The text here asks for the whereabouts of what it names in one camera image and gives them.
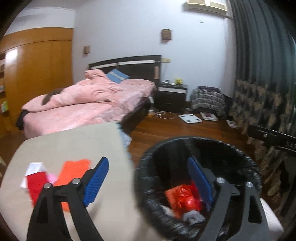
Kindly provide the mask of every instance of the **pink blanket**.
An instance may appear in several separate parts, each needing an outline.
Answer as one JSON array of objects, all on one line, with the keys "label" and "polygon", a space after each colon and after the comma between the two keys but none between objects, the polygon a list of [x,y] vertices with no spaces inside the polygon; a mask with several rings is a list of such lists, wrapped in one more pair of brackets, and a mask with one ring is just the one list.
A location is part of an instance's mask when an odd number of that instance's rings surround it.
[{"label": "pink blanket", "polygon": [[119,87],[122,91],[112,94],[114,102],[75,104],[27,114],[24,117],[26,137],[108,121],[120,122],[143,97],[151,94],[155,84],[148,80],[124,80]]},{"label": "pink blanket", "polygon": [[103,71],[96,71],[100,72],[100,76],[82,80],[63,89],[60,94],[53,95],[45,105],[42,105],[42,101],[46,95],[41,95],[27,102],[22,109],[41,112],[74,104],[115,102],[114,93],[122,91],[122,88],[119,84],[109,80]]}]

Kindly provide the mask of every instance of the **black trash bag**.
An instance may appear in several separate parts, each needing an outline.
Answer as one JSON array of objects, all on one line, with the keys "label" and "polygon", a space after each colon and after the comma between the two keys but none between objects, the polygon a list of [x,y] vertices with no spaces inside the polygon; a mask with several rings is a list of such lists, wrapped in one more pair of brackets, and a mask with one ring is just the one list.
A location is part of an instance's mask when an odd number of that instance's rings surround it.
[{"label": "black trash bag", "polygon": [[[190,184],[187,160],[191,156],[195,156],[203,167],[211,169],[216,177],[241,187],[250,181],[259,195],[262,190],[257,164],[235,146],[203,137],[178,137],[156,144],[144,153],[135,171],[134,190],[138,208],[148,223],[170,240],[198,240],[203,229],[204,224],[189,226],[166,215],[161,207],[169,207],[166,190]],[[227,237],[226,230],[231,221],[238,218],[235,209],[241,203],[242,200],[230,202],[217,240]]]}]

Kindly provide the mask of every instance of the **plaid cloth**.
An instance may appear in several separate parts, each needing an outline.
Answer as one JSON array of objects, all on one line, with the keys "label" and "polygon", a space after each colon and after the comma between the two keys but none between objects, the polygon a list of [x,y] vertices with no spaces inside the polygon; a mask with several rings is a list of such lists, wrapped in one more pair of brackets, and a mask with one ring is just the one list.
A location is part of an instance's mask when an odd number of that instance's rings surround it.
[{"label": "plaid cloth", "polygon": [[192,91],[190,96],[192,109],[208,108],[216,111],[218,116],[225,116],[224,95],[214,90],[207,91],[207,89],[199,86]]}]

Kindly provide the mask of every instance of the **blue pillow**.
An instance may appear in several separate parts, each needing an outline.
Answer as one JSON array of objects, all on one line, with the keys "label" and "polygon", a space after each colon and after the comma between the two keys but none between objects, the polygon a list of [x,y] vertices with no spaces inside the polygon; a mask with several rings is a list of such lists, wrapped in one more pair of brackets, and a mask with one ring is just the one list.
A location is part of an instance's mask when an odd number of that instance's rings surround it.
[{"label": "blue pillow", "polygon": [[123,80],[129,79],[129,76],[120,72],[117,69],[113,69],[112,71],[110,71],[108,74],[106,74],[107,77],[112,80],[115,83],[120,83]]}]

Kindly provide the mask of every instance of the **dark wooden headboard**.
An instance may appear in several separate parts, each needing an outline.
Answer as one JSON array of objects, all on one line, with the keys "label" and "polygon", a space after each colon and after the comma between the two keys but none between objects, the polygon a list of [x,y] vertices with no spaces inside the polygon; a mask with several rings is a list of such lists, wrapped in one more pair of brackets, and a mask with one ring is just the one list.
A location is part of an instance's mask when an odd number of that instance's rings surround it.
[{"label": "dark wooden headboard", "polygon": [[157,86],[160,82],[160,68],[161,55],[116,58],[89,64],[89,69],[101,69],[104,73],[118,69],[131,79],[150,80]]}]

